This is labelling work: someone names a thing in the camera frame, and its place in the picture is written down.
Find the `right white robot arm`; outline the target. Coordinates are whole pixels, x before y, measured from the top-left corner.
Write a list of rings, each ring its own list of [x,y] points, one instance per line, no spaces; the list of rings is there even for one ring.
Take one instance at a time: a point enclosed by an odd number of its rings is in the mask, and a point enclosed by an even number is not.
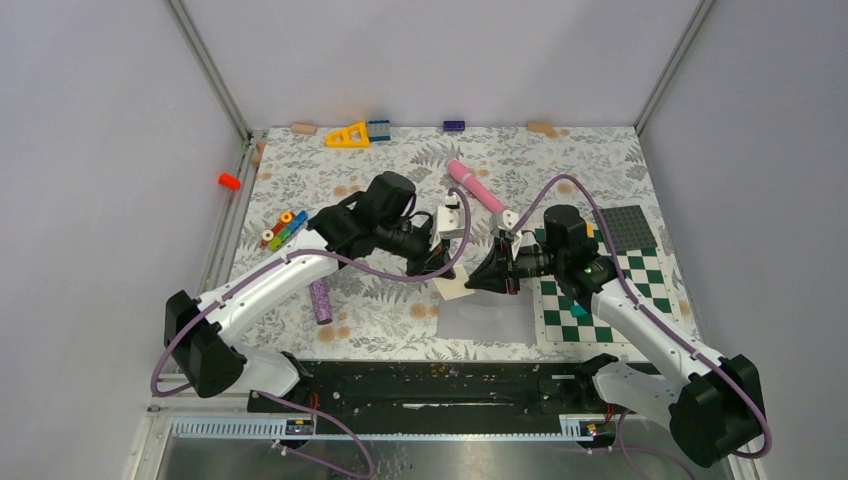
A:
[[[729,358],[680,330],[624,274],[615,254],[602,254],[608,241],[590,234],[574,206],[547,208],[543,223],[543,238],[526,245],[517,213],[492,214],[492,247],[466,286],[514,295],[521,280],[550,276],[566,298],[622,334],[658,371],[645,374],[599,354],[578,369],[579,407],[633,410],[666,428],[701,467],[756,438],[770,439],[759,372],[749,359]]]

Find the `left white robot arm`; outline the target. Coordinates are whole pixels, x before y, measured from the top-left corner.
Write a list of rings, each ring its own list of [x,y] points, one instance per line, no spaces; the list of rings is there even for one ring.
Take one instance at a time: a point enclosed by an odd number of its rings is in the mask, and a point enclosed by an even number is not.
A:
[[[450,242],[470,237],[467,196],[452,187],[420,226],[415,185],[392,171],[364,191],[322,208],[288,244],[236,280],[191,297],[181,290],[166,302],[163,357],[185,375],[184,387],[164,390],[156,366],[151,392],[166,397],[191,389],[200,398],[228,390],[259,390],[288,411],[309,401],[310,385],[292,359],[241,344],[270,310],[310,284],[351,267],[403,283],[451,278],[457,254]]]

